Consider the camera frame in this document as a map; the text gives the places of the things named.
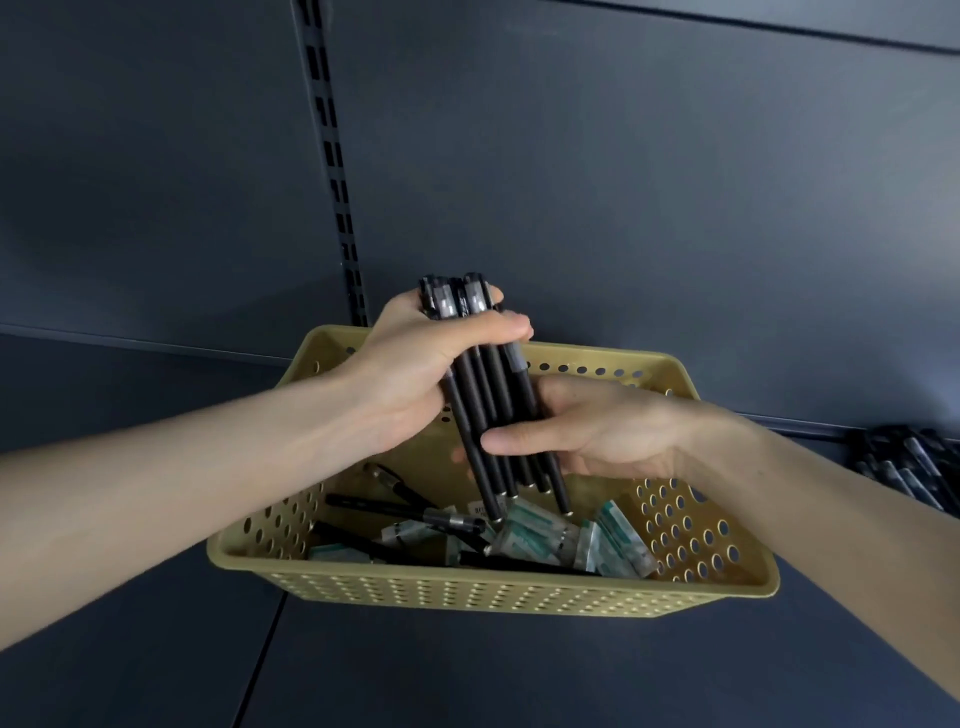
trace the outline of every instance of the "packaged pen refill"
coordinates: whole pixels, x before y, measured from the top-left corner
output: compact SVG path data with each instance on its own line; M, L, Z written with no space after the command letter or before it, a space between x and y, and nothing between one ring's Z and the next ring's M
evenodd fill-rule
M554 555L539 533L515 522L508 522L497 535L491 547L491 555L508 556L511 559L534 561L538 564L561 565L560 559Z
M515 523L536 533L561 566L573 566L580 526L523 498L515 498L507 511L507 524Z
M580 526L580 538L577 540L577 550L573 558L573 568L577 571L597 571L596 539L597 524L584 521Z
M307 558L310 561L336 561L350 562L353 564L369 564L373 561L370 554L358 551L356 548L344 546L343 544L314 546L310 549Z
M616 503L608 500L600 506L596 519L617 553L630 562L639 576L649 576L657 570L657 560Z

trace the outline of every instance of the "pile of pens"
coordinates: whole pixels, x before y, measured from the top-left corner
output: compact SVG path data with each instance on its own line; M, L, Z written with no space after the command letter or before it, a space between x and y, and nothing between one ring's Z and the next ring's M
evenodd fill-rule
M852 434L850 468L960 518L960 453L936 430L886 425Z
M366 463L363 472L405 502L330 493L324 497L326 505L404 520L382 528L376 540L316 521L313 533L326 543L312 546L309 560L428 566L431 560L416 547L445 536L447 567L634 579L657 568L646 544L612 500L597 510L595 522L584 520L578 526L523 498L499 497L505 516L497 531L481 500L468 503L470 515L465 516L452 505L438 507L383 465Z
M461 279L425 276L420 279L420 305L437 321L499 310L490 287L478 273L467 273ZM537 486L541 493L552 491L560 512L572 515L556 453L504 457L490 455L480 447L481 435L491 427L542 418L518 342L464 352L447 370L441 387L492 523L500 523L504 516L497 496L516 498L517 486Z

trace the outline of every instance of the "gray shelf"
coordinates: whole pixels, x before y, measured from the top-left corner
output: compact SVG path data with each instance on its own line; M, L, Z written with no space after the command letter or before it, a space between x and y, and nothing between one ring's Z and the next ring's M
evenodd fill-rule
M0 47L0 324L292 356L349 323L290 6L5 4Z
M960 59L537 0L330 4L371 308L483 270L730 408L960 430Z

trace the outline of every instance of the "yellow basket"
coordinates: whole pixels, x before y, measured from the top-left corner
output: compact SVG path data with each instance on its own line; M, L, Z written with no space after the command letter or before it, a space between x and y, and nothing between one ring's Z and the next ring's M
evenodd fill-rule
M278 386L327 372L359 349L368 329L315 328L307 334ZM684 366L672 356L650 352L530 343L524 346L531 371L569 372L613 379L665 395L697 399ZM459 442L456 425L442 412L423 432L372 460L393 469L418 492L442 506L465 512L479 495L466 466L449 454ZM392 519L327 508L324 493L384 497L381 486L361 473L362 463L325 482L234 523L211 536L206 550L222 569L252 571L303 599L461 609L474 612L660 617L725 596L765 597L776 593L780 573L770 550L733 517L673 480L614 480L571 475L567 490L573 521L593 518L610 498L617 503L659 560L648 579L613 579L443 567L307 561L319 518L370 538ZM551 496L535 489L521 494L556 512ZM443 539L432 547L443 550ZM421 545L429 548L430 543ZM437 556L437 563L442 557Z

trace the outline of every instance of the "finger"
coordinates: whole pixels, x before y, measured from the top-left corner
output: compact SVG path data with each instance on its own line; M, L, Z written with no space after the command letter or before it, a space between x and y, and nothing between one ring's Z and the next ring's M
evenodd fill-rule
M486 311L466 319L441 321L430 330L435 346L453 359L479 344L508 344L530 332L530 319L520 313Z
M494 303L500 303L503 301L503 291L501 291L495 285L490 285L490 297Z
M492 455L532 455L551 450L575 450L587 439L583 430L583 424L571 413L549 420L488 430L480 444Z

